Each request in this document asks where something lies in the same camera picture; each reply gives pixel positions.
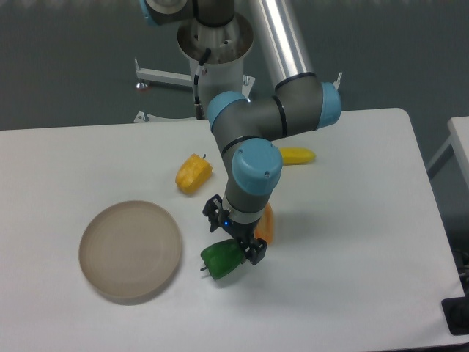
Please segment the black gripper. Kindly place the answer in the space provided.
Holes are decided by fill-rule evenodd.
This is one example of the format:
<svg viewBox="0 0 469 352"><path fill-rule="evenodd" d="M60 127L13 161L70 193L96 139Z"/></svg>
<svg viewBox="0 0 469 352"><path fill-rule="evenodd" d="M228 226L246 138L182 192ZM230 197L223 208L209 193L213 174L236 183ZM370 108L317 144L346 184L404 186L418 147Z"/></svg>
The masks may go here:
<svg viewBox="0 0 469 352"><path fill-rule="evenodd" d="M252 265L257 265L264 258L267 251L267 242L254 237L259 219L243 224L230 219L228 213L222 213L222 211L222 199L218 194L206 201L202 214L207 217L210 223L209 231L215 232L221 226L240 244L245 259Z"/></svg>

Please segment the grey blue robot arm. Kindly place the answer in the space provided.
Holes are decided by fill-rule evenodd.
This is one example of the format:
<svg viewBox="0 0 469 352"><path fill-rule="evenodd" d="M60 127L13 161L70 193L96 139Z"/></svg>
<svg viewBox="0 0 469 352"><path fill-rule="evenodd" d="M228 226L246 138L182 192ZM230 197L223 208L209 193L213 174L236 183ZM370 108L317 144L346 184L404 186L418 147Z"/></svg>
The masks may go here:
<svg viewBox="0 0 469 352"><path fill-rule="evenodd" d="M137 70L142 81L187 83L196 117L209 121L228 181L223 196L204 206L212 230L229 233L245 259L257 264L267 243L254 236L281 176L277 139L332 125L341 98L331 83L318 80L288 1L251 1L246 19L233 1L142 1L148 23L178 23L177 42L191 73L179 76ZM249 100L243 61L260 41L273 82L269 98Z"/></svg>

